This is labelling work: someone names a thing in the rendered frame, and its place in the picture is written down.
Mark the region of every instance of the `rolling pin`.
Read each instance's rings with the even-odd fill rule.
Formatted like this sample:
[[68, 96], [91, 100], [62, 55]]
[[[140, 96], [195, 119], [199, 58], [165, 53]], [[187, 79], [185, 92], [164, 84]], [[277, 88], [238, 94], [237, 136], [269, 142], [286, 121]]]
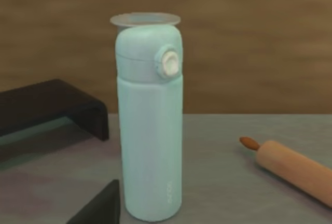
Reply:
[[332, 207], [332, 170], [275, 141], [259, 145], [250, 137], [241, 137], [240, 142], [257, 151], [261, 167]]

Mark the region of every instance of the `clear plastic lid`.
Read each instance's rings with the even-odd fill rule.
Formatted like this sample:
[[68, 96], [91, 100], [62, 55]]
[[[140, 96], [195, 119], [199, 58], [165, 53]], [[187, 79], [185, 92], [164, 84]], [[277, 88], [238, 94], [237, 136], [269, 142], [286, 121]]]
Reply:
[[181, 18], [177, 15], [158, 12], [133, 12], [114, 16], [110, 22], [118, 26], [118, 31], [123, 29], [150, 24], [170, 24], [177, 25]]

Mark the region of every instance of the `logo on bottle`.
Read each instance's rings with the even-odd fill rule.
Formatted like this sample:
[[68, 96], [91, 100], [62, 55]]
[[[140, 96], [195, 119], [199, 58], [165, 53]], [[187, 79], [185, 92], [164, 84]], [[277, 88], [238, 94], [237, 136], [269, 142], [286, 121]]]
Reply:
[[167, 202], [171, 204], [173, 202], [172, 193], [173, 193], [173, 182], [169, 181], [167, 183]]

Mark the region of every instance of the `bottle body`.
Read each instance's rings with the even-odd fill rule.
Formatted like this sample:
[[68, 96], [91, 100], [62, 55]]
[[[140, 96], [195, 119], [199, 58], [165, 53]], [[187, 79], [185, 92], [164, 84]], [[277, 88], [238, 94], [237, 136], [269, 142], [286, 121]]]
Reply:
[[118, 77], [117, 86], [127, 211], [168, 219], [182, 203], [183, 77], [158, 84]]

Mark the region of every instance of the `white button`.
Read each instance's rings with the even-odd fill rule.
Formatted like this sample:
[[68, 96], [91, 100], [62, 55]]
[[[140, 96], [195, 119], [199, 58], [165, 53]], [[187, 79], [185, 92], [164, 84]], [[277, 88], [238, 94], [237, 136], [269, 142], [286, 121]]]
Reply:
[[179, 58], [176, 52], [168, 51], [161, 58], [162, 71], [166, 76], [174, 76], [179, 71]]

